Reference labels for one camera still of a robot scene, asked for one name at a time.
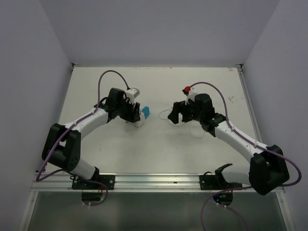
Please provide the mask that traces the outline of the white cube power socket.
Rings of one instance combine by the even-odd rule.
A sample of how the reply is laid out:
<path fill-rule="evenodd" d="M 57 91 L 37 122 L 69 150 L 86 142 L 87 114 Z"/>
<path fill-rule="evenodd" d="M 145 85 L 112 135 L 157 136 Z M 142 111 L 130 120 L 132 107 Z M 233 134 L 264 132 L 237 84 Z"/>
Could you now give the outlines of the white cube power socket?
<path fill-rule="evenodd" d="M 134 123 L 134 126 L 137 128 L 140 128 L 144 123 L 145 123 L 145 114 L 143 112 L 141 112 L 140 114 L 140 120 Z"/>

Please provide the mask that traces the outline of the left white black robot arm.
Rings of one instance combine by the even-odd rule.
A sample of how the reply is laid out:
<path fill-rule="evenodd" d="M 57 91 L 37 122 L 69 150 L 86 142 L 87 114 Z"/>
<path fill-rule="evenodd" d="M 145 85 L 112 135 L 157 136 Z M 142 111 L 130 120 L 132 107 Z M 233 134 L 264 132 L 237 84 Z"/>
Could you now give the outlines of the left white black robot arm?
<path fill-rule="evenodd" d="M 141 126 L 148 116 L 148 107 L 140 108 L 136 102 L 140 91 L 131 88 L 126 91 L 111 88 L 107 97 L 81 118 L 60 125 L 51 126 L 42 152 L 43 164 L 57 166 L 61 170 L 83 178 L 89 189 L 99 186 L 99 170 L 81 158 L 81 142 L 100 126 L 119 117 L 135 126 Z"/>

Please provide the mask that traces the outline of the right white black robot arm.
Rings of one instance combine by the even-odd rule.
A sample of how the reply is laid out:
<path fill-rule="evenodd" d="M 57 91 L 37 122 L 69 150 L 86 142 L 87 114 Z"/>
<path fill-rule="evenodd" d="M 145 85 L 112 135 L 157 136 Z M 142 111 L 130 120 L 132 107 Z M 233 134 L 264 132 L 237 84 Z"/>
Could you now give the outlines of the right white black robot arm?
<path fill-rule="evenodd" d="M 237 131 L 226 116 L 215 111 L 208 94 L 197 94 L 185 101 L 175 102 L 168 119 L 173 123 L 197 121 L 202 129 L 227 143 L 248 163 L 237 167 L 228 163 L 214 173 L 200 175 L 202 190 L 224 190 L 250 185 L 260 195 L 266 195 L 289 180 L 283 152 L 277 145 L 267 146 Z"/>

